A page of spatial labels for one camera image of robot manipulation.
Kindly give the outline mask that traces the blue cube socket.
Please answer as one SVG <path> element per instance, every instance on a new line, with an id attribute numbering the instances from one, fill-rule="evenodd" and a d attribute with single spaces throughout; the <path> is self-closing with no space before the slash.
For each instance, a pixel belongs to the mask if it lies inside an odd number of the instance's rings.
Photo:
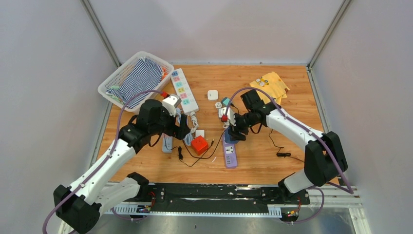
<path id="1" fill-rule="evenodd" d="M 227 144 L 237 144 L 239 141 L 234 139 L 230 134 L 229 134 L 230 127 L 226 128 L 224 131 L 224 142 Z"/>

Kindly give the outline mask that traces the purple power bank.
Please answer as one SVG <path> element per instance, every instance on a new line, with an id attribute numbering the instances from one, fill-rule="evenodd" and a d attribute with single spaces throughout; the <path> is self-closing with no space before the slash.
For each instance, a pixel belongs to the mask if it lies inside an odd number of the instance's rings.
<path id="1" fill-rule="evenodd" d="M 233 169 L 238 166 L 235 144 L 223 141 L 224 163 L 228 169 Z"/>

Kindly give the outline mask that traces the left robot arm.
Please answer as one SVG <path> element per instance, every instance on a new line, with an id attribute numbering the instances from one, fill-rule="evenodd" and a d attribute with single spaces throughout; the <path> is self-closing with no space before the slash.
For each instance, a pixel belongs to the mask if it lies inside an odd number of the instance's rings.
<path id="1" fill-rule="evenodd" d="M 110 208 L 129 198 L 144 201 L 149 196 L 149 181 L 138 173 L 129 174 L 119 184 L 107 188 L 110 178 L 146 145 L 152 136 L 167 135 L 182 140 L 190 133 L 187 116 L 176 124 L 181 99 L 174 95 L 158 101 L 146 100 L 127 125 L 119 127 L 104 155 L 82 176 L 53 192 L 55 214 L 79 234 L 86 234 Z"/>

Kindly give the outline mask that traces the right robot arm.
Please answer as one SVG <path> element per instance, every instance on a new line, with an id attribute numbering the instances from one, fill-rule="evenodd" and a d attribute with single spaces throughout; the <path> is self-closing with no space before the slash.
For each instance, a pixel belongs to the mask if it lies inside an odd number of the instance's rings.
<path id="1" fill-rule="evenodd" d="M 298 192 L 311 187 L 321 187 L 336 177 L 341 177 L 346 185 L 345 191 L 352 194 L 353 189 L 344 176 L 348 169 L 344 150 L 339 136 L 333 131 L 324 133 L 311 128 L 288 114 L 274 98 L 265 91 L 242 88 L 241 99 L 247 113 L 229 114 L 228 109 L 222 120 L 231 120 L 228 134 L 232 141 L 245 141 L 252 126 L 260 124 L 275 130 L 304 151 L 304 167 L 286 178 L 278 186 L 278 197 L 283 203 L 291 203 Z"/>

